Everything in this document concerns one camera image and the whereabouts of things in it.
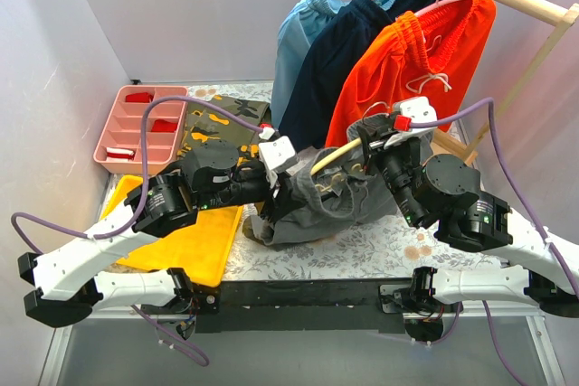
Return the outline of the cream yellow hanger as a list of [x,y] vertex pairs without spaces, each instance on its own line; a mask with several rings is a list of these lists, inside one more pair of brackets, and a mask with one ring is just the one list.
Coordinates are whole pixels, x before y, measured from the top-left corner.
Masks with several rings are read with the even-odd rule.
[[[365,116],[373,109],[373,108],[377,108],[377,107],[383,107],[384,111],[383,114],[387,115],[388,111],[389,111],[389,106],[385,103],[385,102],[376,102],[374,103],[372,106],[370,106],[365,112],[364,115],[362,116],[362,118],[365,118]],[[322,169],[324,169],[325,167],[327,167],[328,165],[330,165],[331,163],[335,162],[339,157],[341,157],[342,155],[345,155],[347,153],[349,153],[350,151],[352,151],[353,149],[361,146],[362,144],[362,140],[361,140],[361,136],[362,134],[359,133],[358,137],[350,142],[348,142],[347,144],[341,146],[340,148],[338,148],[337,150],[333,151],[330,155],[327,155],[326,157],[324,157],[323,159],[321,159],[320,161],[318,161],[317,163],[315,163],[309,174],[311,176],[314,176],[315,174],[317,174],[318,172],[320,172]]]

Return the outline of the grey shorts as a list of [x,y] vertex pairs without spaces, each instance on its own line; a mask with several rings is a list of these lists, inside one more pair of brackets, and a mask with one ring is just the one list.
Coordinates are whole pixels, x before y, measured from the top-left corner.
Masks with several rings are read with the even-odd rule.
[[335,150],[334,147],[319,150],[289,177],[290,197],[282,202],[289,206],[288,213],[275,222],[252,214],[244,220],[242,234],[268,247],[304,243],[397,214],[394,197],[379,172],[365,170],[361,146],[347,151],[315,174],[310,172]]

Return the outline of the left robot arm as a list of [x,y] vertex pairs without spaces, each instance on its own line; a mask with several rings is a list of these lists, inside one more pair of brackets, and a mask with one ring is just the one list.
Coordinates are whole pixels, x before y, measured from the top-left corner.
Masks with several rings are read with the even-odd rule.
[[20,277],[34,289],[26,315],[44,325],[74,325],[97,310],[158,306],[175,314],[196,302],[196,286],[182,268],[115,274],[107,268],[132,251],[195,225],[199,212],[264,202],[298,161],[287,137],[262,142],[257,158],[240,163],[232,144],[214,140],[143,180],[86,234],[46,254],[18,259]]

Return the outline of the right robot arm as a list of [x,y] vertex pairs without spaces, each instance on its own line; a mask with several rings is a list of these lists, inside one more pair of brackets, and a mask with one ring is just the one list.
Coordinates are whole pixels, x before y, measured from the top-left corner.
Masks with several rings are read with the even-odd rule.
[[503,258],[495,272],[419,267],[409,287],[394,291],[405,310],[430,311],[466,300],[499,300],[537,306],[561,317],[578,316],[578,295],[569,279],[577,270],[562,266],[573,243],[545,243],[540,233],[504,200],[483,191],[478,170],[449,154],[421,159],[421,140],[390,146],[390,126],[356,128],[366,168],[380,174],[397,208],[412,228],[438,227],[436,240],[468,253]]

